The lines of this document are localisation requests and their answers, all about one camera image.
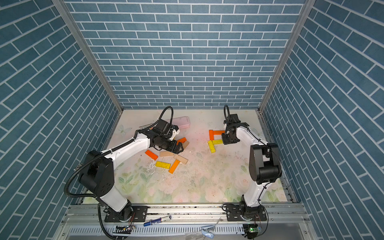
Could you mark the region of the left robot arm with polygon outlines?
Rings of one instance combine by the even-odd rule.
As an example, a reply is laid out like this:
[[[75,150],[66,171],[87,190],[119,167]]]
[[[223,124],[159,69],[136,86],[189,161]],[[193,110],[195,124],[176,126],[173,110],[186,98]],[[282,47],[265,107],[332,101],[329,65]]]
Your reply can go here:
[[[174,154],[183,152],[183,144],[175,140],[179,133],[177,125],[159,119],[150,127],[135,131],[132,139],[119,146],[102,152],[91,151],[84,161],[85,167],[79,172],[78,181],[117,222],[126,222],[133,215],[133,209],[118,187],[118,169],[149,148]]]

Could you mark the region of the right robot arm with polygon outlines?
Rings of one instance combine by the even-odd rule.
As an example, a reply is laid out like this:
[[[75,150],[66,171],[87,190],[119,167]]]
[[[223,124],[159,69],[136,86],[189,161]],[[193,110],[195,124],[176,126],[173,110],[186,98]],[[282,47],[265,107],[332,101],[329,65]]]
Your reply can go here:
[[[279,147],[257,136],[247,123],[239,120],[237,114],[230,114],[228,106],[225,106],[224,117],[223,143],[229,145],[241,142],[250,148],[249,173],[253,181],[242,195],[239,206],[226,208],[227,220],[265,221],[268,219],[267,211],[261,199],[268,187],[282,176]]]

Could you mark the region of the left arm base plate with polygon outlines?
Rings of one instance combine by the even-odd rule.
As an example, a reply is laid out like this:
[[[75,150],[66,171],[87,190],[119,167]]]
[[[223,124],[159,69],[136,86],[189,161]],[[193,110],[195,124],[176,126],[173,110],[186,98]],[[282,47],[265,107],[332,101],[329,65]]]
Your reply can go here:
[[[122,211],[116,212],[108,207],[103,212],[106,214],[106,223],[143,223],[146,221],[148,209],[147,206],[126,206]]]

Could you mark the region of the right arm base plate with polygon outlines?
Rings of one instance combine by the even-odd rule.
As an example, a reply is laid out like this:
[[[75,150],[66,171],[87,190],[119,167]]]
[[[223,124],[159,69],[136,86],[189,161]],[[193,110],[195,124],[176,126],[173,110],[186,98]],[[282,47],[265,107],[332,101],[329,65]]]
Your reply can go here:
[[[223,204],[221,208],[226,213],[228,222],[263,222],[267,220],[267,213],[262,206],[251,208],[248,206],[240,206],[227,203]]]

